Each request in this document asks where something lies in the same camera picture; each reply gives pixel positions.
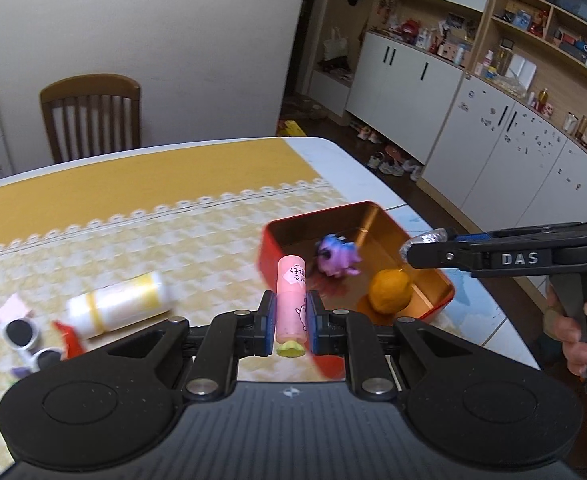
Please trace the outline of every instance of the yellow tablecloth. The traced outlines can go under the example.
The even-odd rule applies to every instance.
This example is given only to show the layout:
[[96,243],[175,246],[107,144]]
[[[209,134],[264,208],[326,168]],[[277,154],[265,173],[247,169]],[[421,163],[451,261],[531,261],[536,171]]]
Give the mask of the yellow tablecloth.
[[[0,187],[0,306],[14,292],[34,309],[43,345],[77,294],[160,270],[193,325],[257,308],[264,225],[345,203],[282,139],[126,156]],[[158,319],[91,340],[90,348]],[[0,398],[19,357],[0,338]],[[245,380],[320,380],[307,358],[249,358]],[[11,463],[0,436],[0,471]]]

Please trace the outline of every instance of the black cabinet handle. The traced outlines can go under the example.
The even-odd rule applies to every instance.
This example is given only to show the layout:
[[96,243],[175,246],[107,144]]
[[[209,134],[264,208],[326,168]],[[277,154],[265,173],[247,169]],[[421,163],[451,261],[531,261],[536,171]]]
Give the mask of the black cabinet handle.
[[518,112],[513,112],[513,117],[511,118],[511,122],[509,123],[509,126],[507,126],[507,132],[511,129],[511,126],[513,125],[513,120],[515,119],[515,116],[518,115]]
[[507,110],[509,110],[509,105],[505,106],[505,111],[502,112],[502,117],[500,117],[500,120],[497,122],[498,126],[500,126],[502,124],[502,119],[505,118],[505,114],[507,113]]

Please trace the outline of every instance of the yellow cap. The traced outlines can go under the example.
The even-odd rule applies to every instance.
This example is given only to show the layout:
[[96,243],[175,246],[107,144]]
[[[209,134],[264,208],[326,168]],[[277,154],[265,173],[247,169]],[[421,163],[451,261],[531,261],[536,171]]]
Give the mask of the yellow cap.
[[282,343],[278,348],[276,348],[276,353],[280,355],[280,357],[302,357],[307,352],[298,341],[286,341]]

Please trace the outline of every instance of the human hand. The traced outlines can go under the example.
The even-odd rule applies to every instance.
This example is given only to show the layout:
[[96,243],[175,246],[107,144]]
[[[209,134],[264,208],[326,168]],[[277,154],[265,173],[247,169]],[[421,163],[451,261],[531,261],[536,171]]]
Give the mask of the human hand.
[[[550,284],[547,285],[547,303],[551,307],[558,304],[558,297]],[[575,375],[584,375],[587,371],[587,343],[580,341],[580,325],[570,317],[558,316],[553,323],[553,332],[562,341],[562,352],[567,358],[569,371]]]

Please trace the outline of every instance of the pink marker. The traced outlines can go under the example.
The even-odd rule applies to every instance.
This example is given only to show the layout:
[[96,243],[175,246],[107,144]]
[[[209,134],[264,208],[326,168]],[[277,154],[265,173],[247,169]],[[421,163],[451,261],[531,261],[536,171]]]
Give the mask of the pink marker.
[[304,260],[300,256],[283,256],[278,262],[276,285],[276,353],[283,357],[305,354],[307,342],[307,284]]

